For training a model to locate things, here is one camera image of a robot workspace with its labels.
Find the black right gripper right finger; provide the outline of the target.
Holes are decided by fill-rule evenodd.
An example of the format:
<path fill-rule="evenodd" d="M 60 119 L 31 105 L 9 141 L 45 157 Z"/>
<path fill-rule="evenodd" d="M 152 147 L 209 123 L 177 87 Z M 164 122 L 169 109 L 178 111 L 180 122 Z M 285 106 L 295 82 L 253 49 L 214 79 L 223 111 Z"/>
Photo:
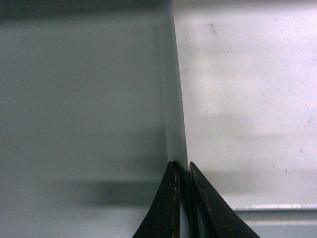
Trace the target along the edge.
<path fill-rule="evenodd" d="M 189 164 L 194 237 L 258 238 L 225 202 L 194 162 Z"/>

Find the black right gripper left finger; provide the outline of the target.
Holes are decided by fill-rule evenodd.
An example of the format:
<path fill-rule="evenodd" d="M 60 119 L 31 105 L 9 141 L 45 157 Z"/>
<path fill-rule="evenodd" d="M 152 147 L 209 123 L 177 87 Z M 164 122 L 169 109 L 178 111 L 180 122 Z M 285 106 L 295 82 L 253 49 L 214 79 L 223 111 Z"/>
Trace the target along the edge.
<path fill-rule="evenodd" d="M 133 237 L 181 237 L 183 182 L 180 163 L 169 161 L 151 206 Z"/>

